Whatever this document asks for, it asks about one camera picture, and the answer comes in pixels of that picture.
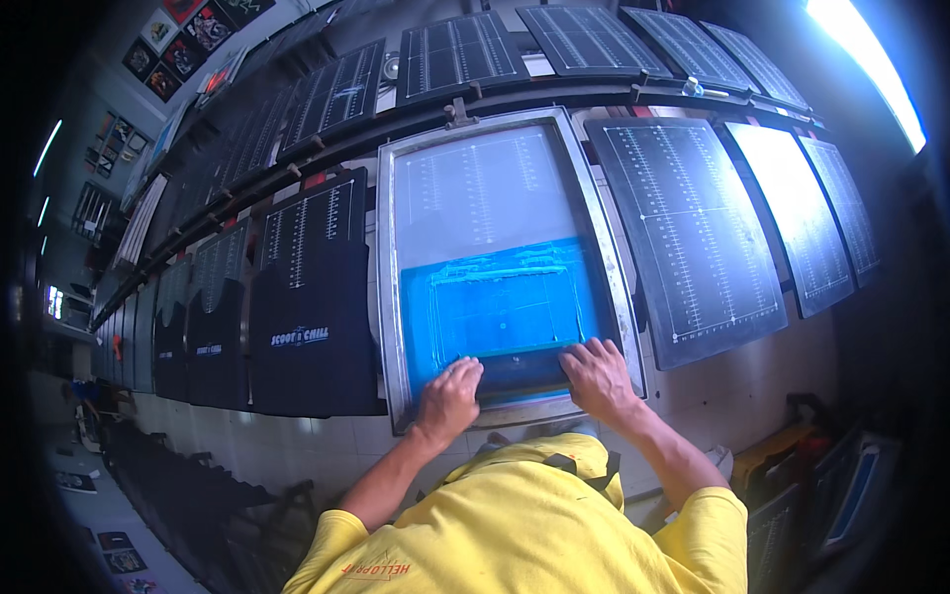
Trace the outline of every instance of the fluorescent light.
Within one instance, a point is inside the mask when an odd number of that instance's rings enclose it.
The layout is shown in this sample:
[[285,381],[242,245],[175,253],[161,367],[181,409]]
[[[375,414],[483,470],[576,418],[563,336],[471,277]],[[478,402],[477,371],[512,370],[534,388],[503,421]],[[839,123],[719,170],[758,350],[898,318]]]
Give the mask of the fluorescent light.
[[47,206],[49,206],[49,196],[43,201],[43,210],[40,211],[40,218],[36,221],[37,227],[43,224],[43,215],[47,213]]
[[43,159],[44,159],[44,158],[46,157],[46,155],[47,155],[47,151],[49,150],[49,146],[50,146],[51,144],[53,144],[53,138],[56,136],[56,133],[59,132],[59,126],[61,126],[61,125],[63,125],[63,120],[60,120],[59,122],[56,123],[56,127],[53,128],[52,133],[49,135],[49,140],[47,141],[47,145],[43,147],[43,154],[40,155],[40,160],[36,162],[36,168],[33,169],[33,177],[34,177],[34,178],[36,177],[36,174],[40,172],[40,165],[43,164]]
[[847,0],[808,0],[806,10],[864,70],[894,112],[914,152],[921,152],[927,138],[917,111],[897,70],[861,14]]

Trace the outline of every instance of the yellow t-shirt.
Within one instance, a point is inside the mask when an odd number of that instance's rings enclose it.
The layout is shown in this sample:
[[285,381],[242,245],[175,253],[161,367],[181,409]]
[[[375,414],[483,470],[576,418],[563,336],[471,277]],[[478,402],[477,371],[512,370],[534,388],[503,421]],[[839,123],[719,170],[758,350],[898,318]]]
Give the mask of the yellow t-shirt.
[[[578,476],[540,464],[577,460]],[[745,506],[728,489],[694,493],[653,538],[623,515],[607,451],[589,435],[543,437],[473,458],[395,524],[321,516],[284,594],[322,592],[745,592]]]

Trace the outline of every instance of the hand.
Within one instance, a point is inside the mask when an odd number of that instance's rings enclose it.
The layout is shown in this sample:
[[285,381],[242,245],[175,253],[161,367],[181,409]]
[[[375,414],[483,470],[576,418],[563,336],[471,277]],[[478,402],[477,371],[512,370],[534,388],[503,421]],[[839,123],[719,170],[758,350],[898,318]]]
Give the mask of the hand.
[[475,389],[484,370],[478,358],[463,357],[423,390],[415,430],[440,453],[478,418]]
[[609,338],[572,344],[559,355],[571,380],[571,400],[591,416],[611,425],[641,404],[627,374],[627,364]]

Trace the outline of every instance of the blue emulsion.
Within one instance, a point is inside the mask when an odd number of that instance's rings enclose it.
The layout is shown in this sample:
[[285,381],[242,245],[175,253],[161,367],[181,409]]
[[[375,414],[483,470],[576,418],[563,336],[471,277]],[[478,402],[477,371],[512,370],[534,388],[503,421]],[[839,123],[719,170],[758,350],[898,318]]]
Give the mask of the blue emulsion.
[[403,270],[409,386],[459,356],[536,351],[604,334],[579,238]]

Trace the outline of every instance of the person's left hand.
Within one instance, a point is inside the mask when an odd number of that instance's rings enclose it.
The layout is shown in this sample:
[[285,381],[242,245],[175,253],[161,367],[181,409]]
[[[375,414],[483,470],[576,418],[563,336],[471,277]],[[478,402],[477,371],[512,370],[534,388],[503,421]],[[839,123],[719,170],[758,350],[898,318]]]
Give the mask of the person's left hand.
[[455,361],[422,392],[416,431],[439,452],[478,418],[475,389],[485,367],[476,357]]

